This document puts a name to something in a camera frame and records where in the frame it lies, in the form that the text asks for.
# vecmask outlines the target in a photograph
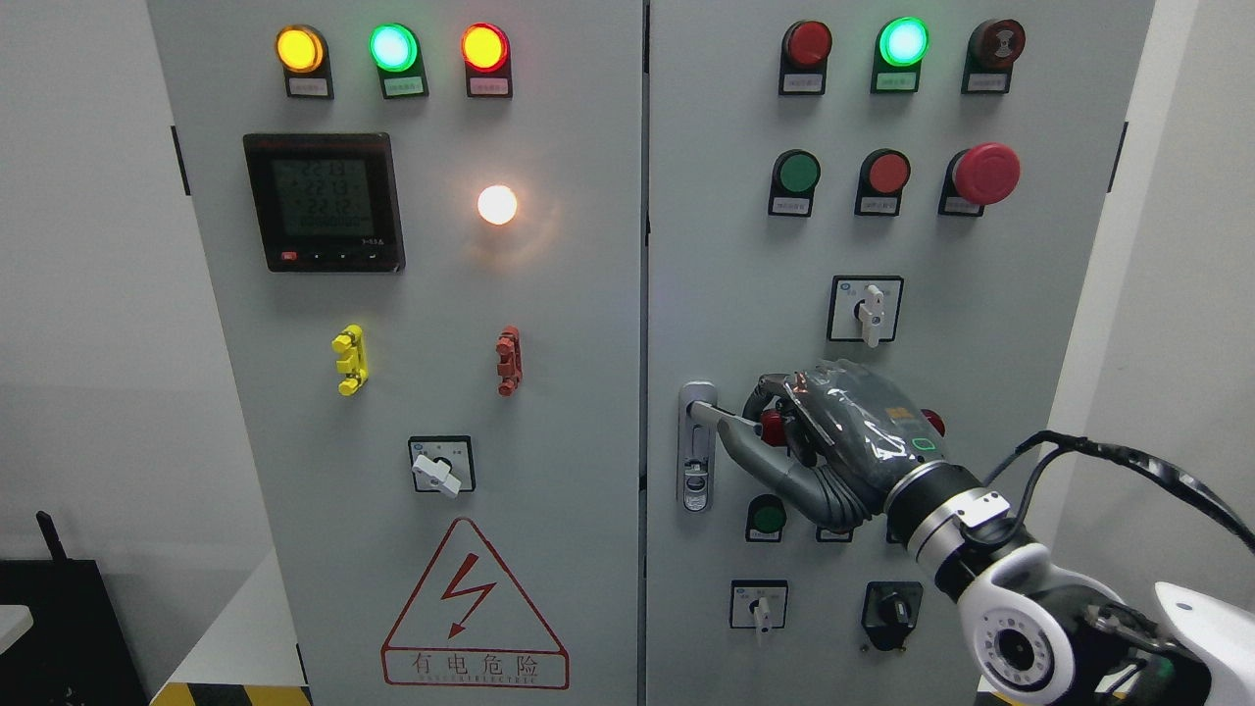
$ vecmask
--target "high voltage warning triangle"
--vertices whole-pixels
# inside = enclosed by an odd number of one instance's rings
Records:
[[[380,648],[393,686],[567,688],[571,658],[469,518],[444,533]]]

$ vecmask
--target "yellow black hazard stripe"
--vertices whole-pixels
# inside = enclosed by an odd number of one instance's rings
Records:
[[[311,706],[305,686],[167,683],[152,706]]]

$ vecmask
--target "white switch handle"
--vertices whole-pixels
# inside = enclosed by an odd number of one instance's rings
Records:
[[[868,347],[880,345],[881,324],[885,321],[885,292],[875,283],[867,285],[866,296],[858,302],[862,339]]]
[[[453,469],[444,461],[433,461],[427,456],[414,459],[410,469],[419,488],[432,488],[441,492],[446,498],[457,498],[462,492],[462,482],[453,475]]]
[[[772,606],[767,598],[759,598],[749,604],[749,613],[754,616],[754,633],[761,645],[762,636],[772,632]]]

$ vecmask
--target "red terminal connector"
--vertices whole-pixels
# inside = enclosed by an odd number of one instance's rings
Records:
[[[497,356],[501,357],[497,364],[497,375],[501,376],[497,394],[510,398],[523,382],[523,359],[518,346],[517,327],[506,326],[501,330],[501,335],[497,336]]]
[[[776,448],[788,444],[784,439],[784,421],[777,410],[767,410],[758,421],[763,425],[763,444]]]

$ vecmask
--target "red emergency stop button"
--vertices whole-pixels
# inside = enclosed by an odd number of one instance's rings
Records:
[[[832,33],[818,20],[794,23],[784,35],[784,55],[799,69],[818,66],[832,51]]]
[[[1019,157],[1014,149],[1001,142],[985,142],[964,152],[950,176],[959,196],[988,206],[1010,196],[1019,174]]]
[[[1024,53],[1024,25],[1015,20],[989,20],[973,33],[968,45],[986,69],[1009,69]]]
[[[867,183],[880,193],[896,193],[911,178],[911,163],[900,152],[881,149],[867,167]]]

